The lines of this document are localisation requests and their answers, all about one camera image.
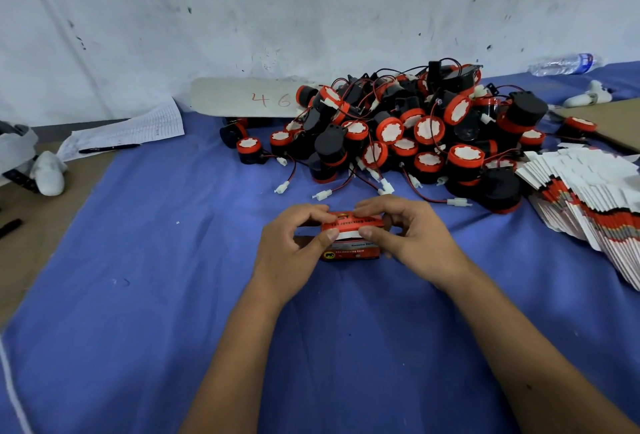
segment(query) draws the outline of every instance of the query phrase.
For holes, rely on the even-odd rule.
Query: hand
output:
[[[357,217],[385,214],[385,221],[402,227],[399,235],[377,227],[362,227],[360,235],[395,255],[405,266],[439,289],[472,264],[427,202],[382,195],[356,204]]]
[[[293,240],[296,228],[309,221],[332,223],[327,205],[293,205],[262,229],[250,285],[266,295],[278,311],[307,284],[322,253],[338,236],[337,228],[320,232],[306,246]]]

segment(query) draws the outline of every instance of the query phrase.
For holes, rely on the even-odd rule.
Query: plastic water bottle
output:
[[[539,64],[529,67],[529,72],[536,77],[546,75],[586,74],[589,71],[603,67],[603,60],[592,53],[574,53],[558,58],[548,58]]]

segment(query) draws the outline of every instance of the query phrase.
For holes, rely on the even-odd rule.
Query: red box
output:
[[[338,217],[333,223],[323,223],[321,230],[337,228],[340,235],[322,255],[322,260],[345,260],[345,259],[378,259],[380,257],[380,247],[363,239],[358,233],[358,229],[369,225],[371,227],[385,226],[380,215],[375,217],[354,217],[352,212],[330,212]]]

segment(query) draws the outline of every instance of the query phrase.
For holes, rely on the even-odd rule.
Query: handwritten number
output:
[[[282,96],[282,97],[280,98],[280,100],[278,101],[278,105],[279,105],[280,107],[289,107],[289,106],[291,106],[291,102],[290,102],[290,101],[288,101],[287,99],[285,99],[285,97],[287,97],[287,96],[288,96],[288,94],[285,94],[285,95],[284,95],[284,96]]]
[[[265,101],[268,101],[269,99],[266,99],[264,97],[264,94],[262,95],[262,97],[260,99],[256,99],[255,98],[255,94],[253,94],[253,97],[251,98],[252,101],[262,101],[262,105],[264,105],[265,107],[267,107],[267,103]]]

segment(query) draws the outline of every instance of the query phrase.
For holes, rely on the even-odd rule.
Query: brown cardboard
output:
[[[58,147],[60,143],[36,148],[41,153]],[[65,191],[57,197],[36,195],[13,183],[0,187],[0,226],[14,218],[24,222],[0,239],[0,327],[18,308],[114,155],[68,162]]]
[[[640,153],[640,99],[554,110],[598,124],[596,134]]]

